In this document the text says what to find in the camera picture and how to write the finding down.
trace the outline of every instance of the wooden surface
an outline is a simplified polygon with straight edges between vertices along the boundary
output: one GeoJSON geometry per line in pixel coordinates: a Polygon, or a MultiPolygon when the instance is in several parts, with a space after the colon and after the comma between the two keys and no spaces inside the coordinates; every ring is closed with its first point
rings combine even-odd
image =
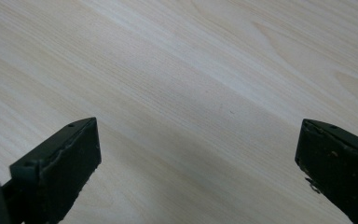
{"type": "Polygon", "coordinates": [[[303,118],[358,135],[358,1],[0,1],[0,182],[87,117],[62,223],[350,223],[294,156],[303,118]]]}

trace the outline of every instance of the light wood grain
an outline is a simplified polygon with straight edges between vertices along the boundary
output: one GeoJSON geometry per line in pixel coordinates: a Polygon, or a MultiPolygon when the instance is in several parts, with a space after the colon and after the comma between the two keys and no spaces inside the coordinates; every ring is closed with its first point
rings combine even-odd
{"type": "Polygon", "coordinates": [[[62,223],[350,223],[294,162],[303,118],[358,135],[358,1],[0,1],[0,182],[97,117],[62,223]]]}

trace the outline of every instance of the black robotic claw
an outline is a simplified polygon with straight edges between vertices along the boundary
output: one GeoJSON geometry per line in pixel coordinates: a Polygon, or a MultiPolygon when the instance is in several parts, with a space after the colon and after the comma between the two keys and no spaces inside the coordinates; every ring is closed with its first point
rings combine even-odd
{"type": "Polygon", "coordinates": [[[58,223],[101,163],[97,119],[66,125],[10,165],[0,187],[0,224],[58,223]]]}
{"type": "Polygon", "coordinates": [[[358,223],[358,137],[337,126],[304,119],[296,163],[312,186],[358,223]]]}

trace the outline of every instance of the scratched black edge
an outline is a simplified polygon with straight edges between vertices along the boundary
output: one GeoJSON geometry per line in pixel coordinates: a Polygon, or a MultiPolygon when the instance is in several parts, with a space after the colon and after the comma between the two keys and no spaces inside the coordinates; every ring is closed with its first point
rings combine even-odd
{"type": "Polygon", "coordinates": [[[60,155],[67,148],[70,148],[71,145],[76,141],[76,139],[80,137],[82,133],[94,123],[96,126],[95,131],[97,134],[96,147],[99,151],[98,151],[98,162],[94,170],[90,173],[91,175],[101,163],[101,151],[100,151],[100,142],[98,137],[98,127],[97,127],[96,118],[82,119],[72,122],[68,125],[65,125],[59,131],[53,134],[50,138],[48,138],[43,143],[35,147],[32,151],[24,155],[18,161],[14,162],[12,165],[10,165],[10,172],[12,173],[13,179],[19,177],[19,180],[21,181],[23,177],[27,176],[27,175],[23,175],[23,172],[26,172],[28,170],[30,174],[33,175],[27,180],[33,180],[35,186],[43,187],[43,183],[40,183],[41,180],[43,182],[43,173],[46,172],[48,167],[51,164],[53,164],[56,160],[58,160],[60,158],[60,155]]]}

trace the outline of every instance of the wooden floor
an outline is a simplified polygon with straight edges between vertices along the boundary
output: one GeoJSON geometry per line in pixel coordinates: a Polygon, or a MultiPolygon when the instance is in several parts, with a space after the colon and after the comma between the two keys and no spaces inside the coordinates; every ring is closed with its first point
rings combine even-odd
{"type": "Polygon", "coordinates": [[[351,223],[294,157],[301,121],[358,135],[358,1],[0,1],[0,182],[98,119],[62,223],[351,223]]]}

